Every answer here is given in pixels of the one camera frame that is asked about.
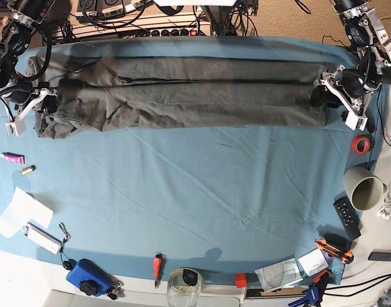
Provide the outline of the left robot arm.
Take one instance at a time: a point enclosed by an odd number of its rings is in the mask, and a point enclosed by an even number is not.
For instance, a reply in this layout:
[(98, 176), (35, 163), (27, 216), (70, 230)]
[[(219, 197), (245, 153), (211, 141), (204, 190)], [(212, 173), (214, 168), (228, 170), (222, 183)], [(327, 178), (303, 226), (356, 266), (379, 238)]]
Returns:
[(356, 68), (339, 65), (334, 72), (322, 73), (314, 93), (334, 107), (344, 106), (346, 126), (363, 131), (373, 93), (383, 84), (391, 85), (391, 39), (368, 1), (332, 1), (331, 5), (360, 62)]

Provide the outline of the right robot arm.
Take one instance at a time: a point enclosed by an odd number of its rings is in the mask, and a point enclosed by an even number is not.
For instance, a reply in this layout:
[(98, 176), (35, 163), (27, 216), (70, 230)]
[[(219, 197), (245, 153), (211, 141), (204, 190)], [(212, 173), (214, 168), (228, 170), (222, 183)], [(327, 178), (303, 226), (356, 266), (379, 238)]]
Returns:
[[(8, 117), (5, 126), (9, 136), (19, 136), (25, 129), (24, 119), (34, 107), (42, 113), (54, 113), (58, 107), (57, 90), (42, 82), (52, 55), (52, 33), (45, 21), (55, 1), (10, 1), (12, 11), (0, 23), (0, 100)], [(44, 64), (34, 75), (18, 73), (15, 66), (35, 33), (47, 39)]]

